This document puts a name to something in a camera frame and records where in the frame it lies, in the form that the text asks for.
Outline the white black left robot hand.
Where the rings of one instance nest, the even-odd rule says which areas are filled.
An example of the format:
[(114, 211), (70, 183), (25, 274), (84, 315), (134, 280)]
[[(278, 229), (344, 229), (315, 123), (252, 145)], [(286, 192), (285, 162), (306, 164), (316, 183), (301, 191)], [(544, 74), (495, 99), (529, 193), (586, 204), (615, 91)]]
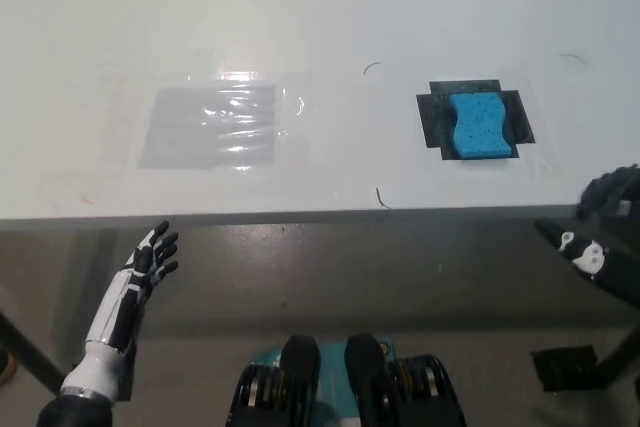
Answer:
[(163, 221), (134, 248), (114, 274), (93, 318), (84, 356), (65, 377), (59, 394), (105, 401), (110, 405), (131, 399), (137, 337), (145, 305), (178, 262), (176, 232)]

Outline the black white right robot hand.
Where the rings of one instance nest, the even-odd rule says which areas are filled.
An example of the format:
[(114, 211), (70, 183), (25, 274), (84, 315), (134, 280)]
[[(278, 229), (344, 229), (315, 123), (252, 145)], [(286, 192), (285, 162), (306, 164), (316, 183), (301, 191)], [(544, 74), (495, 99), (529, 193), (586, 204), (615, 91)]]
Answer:
[(639, 306), (639, 166), (619, 167), (591, 180), (575, 208), (576, 219), (596, 219), (627, 253), (565, 228), (551, 219), (539, 219), (536, 230), (583, 278), (615, 298)]

